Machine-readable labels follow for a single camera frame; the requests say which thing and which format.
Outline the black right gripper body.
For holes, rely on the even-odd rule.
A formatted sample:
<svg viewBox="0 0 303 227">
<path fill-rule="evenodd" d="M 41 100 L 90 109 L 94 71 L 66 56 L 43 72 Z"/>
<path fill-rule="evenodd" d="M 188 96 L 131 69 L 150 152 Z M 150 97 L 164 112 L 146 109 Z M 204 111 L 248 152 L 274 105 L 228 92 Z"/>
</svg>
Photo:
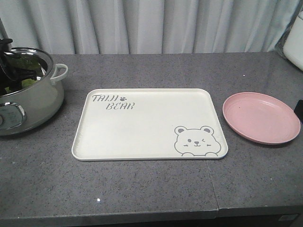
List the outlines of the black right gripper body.
<svg viewBox="0 0 303 227">
<path fill-rule="evenodd" d="M 296 104 L 296 107 L 294 109 L 294 113 L 297 116 L 302 116 L 303 115 L 303 100 L 299 100 Z"/>
</svg>

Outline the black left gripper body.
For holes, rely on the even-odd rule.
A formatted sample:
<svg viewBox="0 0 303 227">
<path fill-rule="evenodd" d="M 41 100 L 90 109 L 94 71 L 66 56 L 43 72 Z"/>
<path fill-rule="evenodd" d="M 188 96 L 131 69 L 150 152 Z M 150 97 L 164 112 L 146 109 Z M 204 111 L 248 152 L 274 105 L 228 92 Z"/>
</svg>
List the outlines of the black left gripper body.
<svg viewBox="0 0 303 227">
<path fill-rule="evenodd" d="M 0 40 L 0 94 L 6 95 L 5 88 L 15 92 L 22 89 L 22 81 L 26 79 L 36 79 L 34 70 L 23 69 L 13 66 L 10 60 L 20 60 L 21 54 L 10 51 L 9 44 L 13 40 L 4 38 Z"/>
</svg>

